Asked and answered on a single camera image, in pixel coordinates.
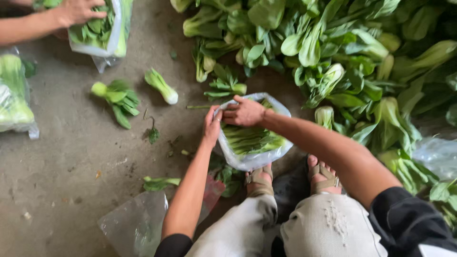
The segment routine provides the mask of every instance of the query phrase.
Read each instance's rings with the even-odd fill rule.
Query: sandal strap
[[[341,187],[340,179],[338,177],[336,177],[335,175],[333,175],[329,170],[327,170],[327,168],[325,168],[324,166],[322,166],[320,164],[314,166],[311,169],[311,173],[313,174],[313,176],[320,173],[324,177],[327,178],[327,180],[325,180],[325,181],[317,182],[315,184],[315,189],[313,192],[311,192],[311,194],[316,194],[316,193],[320,192],[320,190],[322,190],[324,188],[328,188],[328,187]]]
[[[270,182],[260,176],[260,174],[264,172],[270,175],[271,180],[273,180],[273,171],[271,171],[271,168],[268,166],[259,168],[254,170],[251,174],[249,174],[246,177],[246,184],[249,183],[258,183],[261,184],[262,186],[256,188],[252,192],[250,192],[247,197],[257,197],[262,194],[269,194],[269,195],[274,195],[273,191],[273,186],[270,184]]]
[[[270,175],[271,180],[273,181],[273,172],[271,171],[271,168],[268,167],[268,166],[265,166],[265,167],[262,167],[262,168],[258,168],[256,170],[254,170],[251,174],[249,174],[249,176],[246,177],[246,184],[258,183],[258,184],[270,186],[269,181],[260,176],[260,174],[262,172],[267,173],[268,175]]]

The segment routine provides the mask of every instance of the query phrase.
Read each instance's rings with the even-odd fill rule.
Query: toe
[[[316,166],[317,162],[318,162],[318,160],[317,160],[316,156],[314,156],[314,155],[309,155],[308,156],[308,167],[309,168],[312,168],[312,167]]]

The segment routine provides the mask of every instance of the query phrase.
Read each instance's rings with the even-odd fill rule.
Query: black shirt
[[[457,252],[457,241],[441,213],[402,187],[391,187],[376,196],[369,213],[373,229],[381,236],[381,244],[390,257],[421,257],[419,245]],[[160,243],[155,256],[182,257],[191,247],[188,236],[174,234]],[[277,252],[284,254],[275,250],[271,255],[278,256]]]

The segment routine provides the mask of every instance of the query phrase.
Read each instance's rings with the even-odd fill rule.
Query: ripped pants
[[[264,245],[265,231],[274,226],[276,210],[270,195],[247,198],[209,227],[186,256],[267,255],[271,245]],[[280,234],[288,257],[387,256],[368,212],[346,195],[320,193],[302,200]]]

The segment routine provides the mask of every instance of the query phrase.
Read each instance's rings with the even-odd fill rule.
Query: plastic bag
[[[153,257],[167,209],[164,191],[146,191],[97,223],[121,257]]]
[[[422,163],[441,180],[457,177],[457,142],[427,137],[416,143],[413,159]]]
[[[200,223],[202,223],[206,219],[206,217],[208,217],[209,213],[218,202],[224,190],[224,183],[220,181],[215,181],[212,176],[207,175],[205,192],[203,193],[202,209],[200,211],[200,216],[198,217],[197,226]]]
[[[117,48],[109,57],[100,57],[92,55],[92,60],[99,73],[103,73],[107,66],[117,65],[127,54],[127,40],[130,34],[130,19],[132,18],[133,0],[120,0],[121,2],[121,33],[119,35]]]
[[[255,93],[244,96],[243,98],[249,98],[253,101],[259,101],[262,99],[267,99],[271,105],[273,106],[273,110],[275,113],[286,115],[288,117],[291,116],[290,111],[282,105],[278,100],[273,98],[267,93]],[[224,110],[227,108],[227,105],[230,103],[236,103],[235,100],[228,101],[221,105],[215,112],[214,116],[218,113],[220,109]],[[270,162],[276,161],[277,159],[283,157],[289,149],[293,146],[292,142],[286,139],[286,142],[283,146],[276,148],[274,150],[261,153],[261,154],[249,154],[249,155],[237,155],[235,154],[232,149],[230,148],[227,138],[224,135],[224,132],[221,130],[219,134],[219,144],[222,148],[222,152],[224,153],[225,160],[227,164],[232,166],[233,168],[241,171],[251,171],[259,167],[263,167]]]
[[[31,139],[38,139],[40,131],[30,110],[30,88],[25,66],[17,48],[0,55],[0,132],[28,131]]]
[[[119,36],[121,34],[121,25],[122,25],[122,12],[121,12],[121,0],[111,0],[112,8],[114,11],[114,22],[111,28],[110,38],[108,39],[108,44],[106,49],[90,46],[82,43],[73,42],[70,37],[70,47],[73,52],[78,52],[82,54],[90,54],[99,57],[109,57],[114,54],[114,51],[117,49],[119,42]]]

